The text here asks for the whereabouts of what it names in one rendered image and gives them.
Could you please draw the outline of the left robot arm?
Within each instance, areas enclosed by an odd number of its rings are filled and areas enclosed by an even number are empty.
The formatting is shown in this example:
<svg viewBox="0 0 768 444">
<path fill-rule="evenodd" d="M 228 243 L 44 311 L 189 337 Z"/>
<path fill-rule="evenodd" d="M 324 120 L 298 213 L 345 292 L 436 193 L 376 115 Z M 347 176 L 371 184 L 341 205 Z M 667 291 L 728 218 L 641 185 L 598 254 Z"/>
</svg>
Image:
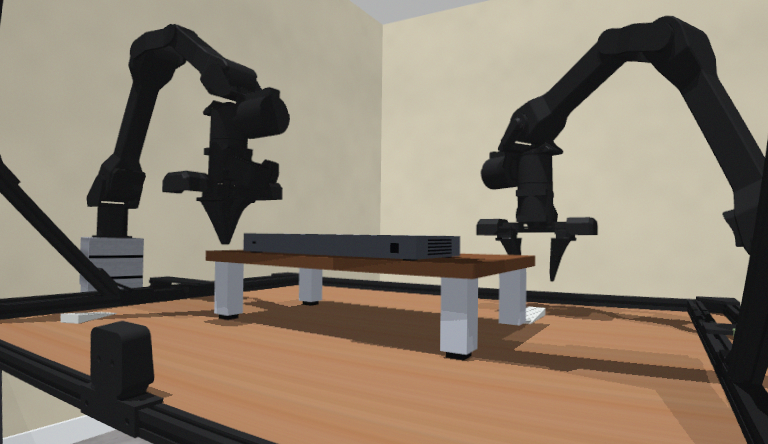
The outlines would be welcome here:
<svg viewBox="0 0 768 444">
<path fill-rule="evenodd" d="M 288 128 L 290 115 L 280 90 L 261 89 L 253 69 L 224 58 L 194 31 L 177 24 L 145 32 L 130 48 L 128 66 L 133 84 L 114 153 L 102 163 L 101 175 L 96 176 L 87 195 L 88 207 L 104 205 L 97 209 L 97 234 L 92 237 L 132 238 L 127 236 L 128 207 L 139 207 L 146 178 L 139 160 L 156 99 L 186 60 L 200 72 L 200 81 L 209 94 L 236 101 L 213 100 L 205 108 L 203 114 L 211 116 L 210 140 L 248 143 L 248 139 L 280 135 Z M 267 190 L 269 183 L 275 184 L 278 176 L 278 163 L 266 159 L 256 163 L 251 152 L 236 156 L 232 147 L 226 148 L 217 170 L 217 179 L 230 177 L 243 186 L 262 190 Z"/>
</svg>

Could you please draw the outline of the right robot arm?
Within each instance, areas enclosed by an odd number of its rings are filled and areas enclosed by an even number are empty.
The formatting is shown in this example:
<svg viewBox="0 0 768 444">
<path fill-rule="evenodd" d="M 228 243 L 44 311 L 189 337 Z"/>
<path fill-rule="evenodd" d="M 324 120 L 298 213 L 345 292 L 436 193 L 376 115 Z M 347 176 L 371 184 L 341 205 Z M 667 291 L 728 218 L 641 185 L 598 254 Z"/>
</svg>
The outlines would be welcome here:
<svg viewBox="0 0 768 444">
<path fill-rule="evenodd" d="M 552 156 L 563 154 L 554 140 L 568 116 L 627 61 L 651 63 L 680 91 L 732 188 L 734 209 L 722 215 L 750 255 L 765 157 L 718 78 L 708 36 L 675 16 L 602 32 L 548 92 L 513 113 L 482 166 L 484 185 L 553 184 Z"/>
</svg>

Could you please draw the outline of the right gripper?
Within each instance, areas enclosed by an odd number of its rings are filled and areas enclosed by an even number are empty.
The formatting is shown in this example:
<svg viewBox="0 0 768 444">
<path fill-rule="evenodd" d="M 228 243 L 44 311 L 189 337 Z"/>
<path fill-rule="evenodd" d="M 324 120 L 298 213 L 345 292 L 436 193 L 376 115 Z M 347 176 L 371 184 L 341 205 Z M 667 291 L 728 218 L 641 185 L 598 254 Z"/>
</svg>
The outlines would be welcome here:
<svg viewBox="0 0 768 444">
<path fill-rule="evenodd" d="M 598 235 L 597 221 L 591 217 L 567 217 L 566 222 L 554 222 L 554 192 L 551 183 L 519 184 L 517 185 L 516 196 L 518 200 L 517 222 L 508 222 L 507 219 L 480 219 L 476 225 L 476 235 L 497 235 L 495 241 L 501 241 L 507 254 L 511 255 L 521 255 L 522 238 L 517 238 L 518 233 L 555 232 L 556 237 L 569 237 L 551 238 L 549 273 L 550 281 L 553 282 L 570 241 L 576 241 L 575 235 Z M 523 221 L 546 221 L 546 223 Z M 532 223 L 532 226 L 524 226 L 527 223 Z M 539 226 L 539 223 L 545 223 L 548 226 Z"/>
</svg>

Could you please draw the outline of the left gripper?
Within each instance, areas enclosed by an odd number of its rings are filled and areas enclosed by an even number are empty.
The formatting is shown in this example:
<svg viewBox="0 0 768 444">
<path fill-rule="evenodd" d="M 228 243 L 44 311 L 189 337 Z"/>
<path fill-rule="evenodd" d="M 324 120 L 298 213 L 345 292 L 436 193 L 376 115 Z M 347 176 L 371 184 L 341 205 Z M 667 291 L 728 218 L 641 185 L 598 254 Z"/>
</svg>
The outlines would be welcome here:
<svg viewBox="0 0 768 444">
<path fill-rule="evenodd" d="M 256 200 L 282 200 L 283 189 L 279 183 L 269 183 L 265 194 L 265 190 L 261 188 L 248 188 L 230 177 L 227 177 L 227 180 L 217 179 L 218 165 L 227 147 L 234 148 L 236 156 L 244 157 L 245 151 L 251 152 L 253 156 L 253 149 L 248 149 L 248 143 L 245 141 L 213 139 L 209 142 L 209 148 L 204 148 L 204 155 L 209 156 L 208 174 L 193 171 L 169 172 L 162 184 L 162 192 L 202 192 L 202 197 L 197 197 L 196 201 L 202 203 L 222 245 L 230 244 L 239 218 L 250 203 L 255 203 Z M 207 176 L 210 178 L 210 187 Z M 224 183 L 213 184 L 217 181 Z"/>
</svg>

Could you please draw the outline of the dark grey network switch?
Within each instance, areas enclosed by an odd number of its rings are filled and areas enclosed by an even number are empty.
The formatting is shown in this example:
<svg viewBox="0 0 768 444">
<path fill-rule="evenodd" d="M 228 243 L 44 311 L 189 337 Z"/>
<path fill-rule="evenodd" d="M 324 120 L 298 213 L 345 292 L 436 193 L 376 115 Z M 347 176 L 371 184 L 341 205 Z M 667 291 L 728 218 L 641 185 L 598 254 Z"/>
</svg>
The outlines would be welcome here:
<svg viewBox="0 0 768 444">
<path fill-rule="evenodd" d="M 415 261 L 460 256 L 460 236 L 244 233 L 243 251 Z"/>
</svg>

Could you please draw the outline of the brown wooden stand with grey legs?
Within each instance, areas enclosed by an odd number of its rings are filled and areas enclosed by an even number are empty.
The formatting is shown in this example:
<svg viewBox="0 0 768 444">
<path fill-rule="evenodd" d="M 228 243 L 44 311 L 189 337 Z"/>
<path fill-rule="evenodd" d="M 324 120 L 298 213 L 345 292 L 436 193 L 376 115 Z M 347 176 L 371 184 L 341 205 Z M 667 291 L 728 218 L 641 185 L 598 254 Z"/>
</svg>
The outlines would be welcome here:
<svg viewBox="0 0 768 444">
<path fill-rule="evenodd" d="M 440 351 L 446 358 L 466 360 L 477 349 L 478 278 L 499 274 L 499 323 L 526 322 L 526 268 L 535 256 L 497 260 L 504 255 L 462 254 L 451 258 L 406 261 L 392 258 L 206 251 L 215 262 L 214 313 L 237 319 L 243 313 L 244 264 L 299 268 L 299 301 L 322 300 L 323 270 L 441 278 Z M 309 269 L 303 269 L 309 268 Z M 318 270 L 323 269 L 323 270 Z M 461 278 L 461 279 L 454 279 Z"/>
</svg>

